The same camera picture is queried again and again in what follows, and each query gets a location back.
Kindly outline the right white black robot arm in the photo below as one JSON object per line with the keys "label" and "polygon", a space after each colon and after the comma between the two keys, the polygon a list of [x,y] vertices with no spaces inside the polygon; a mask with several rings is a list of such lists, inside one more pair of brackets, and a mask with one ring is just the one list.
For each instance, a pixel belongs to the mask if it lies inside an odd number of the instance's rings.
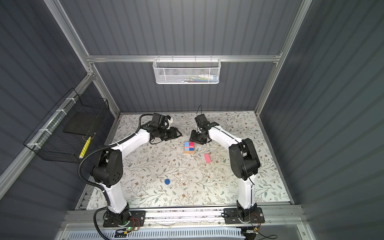
{"label": "right white black robot arm", "polygon": [[254,185],[258,170],[261,167],[253,141],[249,138],[241,139],[230,134],[218,123],[209,122],[204,114],[196,116],[195,122],[197,129],[191,132],[191,142],[205,145],[211,140],[228,150],[231,170],[239,179],[238,218],[243,223],[250,222],[251,215],[257,211]]}

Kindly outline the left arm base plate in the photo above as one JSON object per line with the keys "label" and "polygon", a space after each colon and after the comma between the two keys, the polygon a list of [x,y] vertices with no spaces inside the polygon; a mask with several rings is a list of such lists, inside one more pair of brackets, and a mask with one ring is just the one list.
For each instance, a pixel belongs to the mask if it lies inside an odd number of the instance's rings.
{"label": "left arm base plate", "polygon": [[128,228],[128,227],[142,227],[146,217],[145,211],[125,211],[116,214],[107,210],[103,215],[104,228]]}

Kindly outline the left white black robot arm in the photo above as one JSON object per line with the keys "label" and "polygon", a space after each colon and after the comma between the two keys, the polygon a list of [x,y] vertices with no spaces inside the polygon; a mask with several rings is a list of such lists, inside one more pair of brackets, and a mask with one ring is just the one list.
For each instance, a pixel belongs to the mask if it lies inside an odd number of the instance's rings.
{"label": "left white black robot arm", "polygon": [[181,137],[181,132],[171,127],[172,122],[173,119],[169,115],[143,114],[139,117],[138,128],[131,135],[101,150],[100,159],[93,167],[91,175],[107,200],[106,213],[117,225],[126,225],[131,219],[129,204],[121,188],[123,159],[155,138],[169,141]]}

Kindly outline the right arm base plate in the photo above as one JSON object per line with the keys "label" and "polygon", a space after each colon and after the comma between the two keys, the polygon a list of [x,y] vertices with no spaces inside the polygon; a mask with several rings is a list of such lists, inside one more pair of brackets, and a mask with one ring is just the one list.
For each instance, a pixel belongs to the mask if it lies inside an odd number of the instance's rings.
{"label": "right arm base plate", "polygon": [[261,208],[254,210],[241,211],[235,208],[226,208],[221,213],[227,225],[230,224],[253,224],[259,225],[265,223],[265,217]]}

